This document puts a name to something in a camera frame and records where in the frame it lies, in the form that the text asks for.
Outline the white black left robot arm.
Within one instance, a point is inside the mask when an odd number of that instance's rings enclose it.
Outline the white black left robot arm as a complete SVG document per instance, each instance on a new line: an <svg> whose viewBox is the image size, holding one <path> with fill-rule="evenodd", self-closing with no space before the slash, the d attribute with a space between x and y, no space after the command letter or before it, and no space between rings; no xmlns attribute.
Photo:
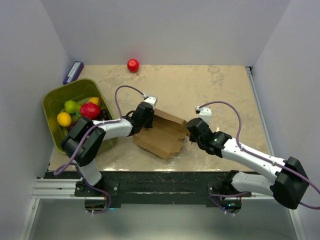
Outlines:
<svg viewBox="0 0 320 240"><path fill-rule="evenodd" d="M115 120L97 121L82 117L61 143L62 150L78 167L81 176L87 181L86 191L99 196L104 190L102 175L95 157L102 143L118 137L130 137L143 128L152 128L157 99L149 97L133 111Z"/></svg>

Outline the brown cardboard paper box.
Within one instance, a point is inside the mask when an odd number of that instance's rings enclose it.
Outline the brown cardboard paper box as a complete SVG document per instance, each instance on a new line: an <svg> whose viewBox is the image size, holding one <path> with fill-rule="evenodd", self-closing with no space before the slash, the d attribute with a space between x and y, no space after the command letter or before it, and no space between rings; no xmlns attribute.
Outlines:
<svg viewBox="0 0 320 240"><path fill-rule="evenodd" d="M143 128L132 138L139 147L169 159L181 151L185 137L189 135L184 119L156 108L152 128Z"/></svg>

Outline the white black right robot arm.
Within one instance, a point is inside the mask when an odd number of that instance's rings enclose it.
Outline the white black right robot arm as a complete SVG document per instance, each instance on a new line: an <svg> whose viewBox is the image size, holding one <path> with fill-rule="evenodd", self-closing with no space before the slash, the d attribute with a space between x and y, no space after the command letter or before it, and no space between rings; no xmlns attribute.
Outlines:
<svg viewBox="0 0 320 240"><path fill-rule="evenodd" d="M209 155L240 163L254 174L232 170L214 186L212 195L226 198L259 193L273 197L282 206L295 210L309 186L301 162L294 157L282 159L253 148L240 147L237 140L222 131L213 132L201 118L188 121L189 140Z"/></svg>

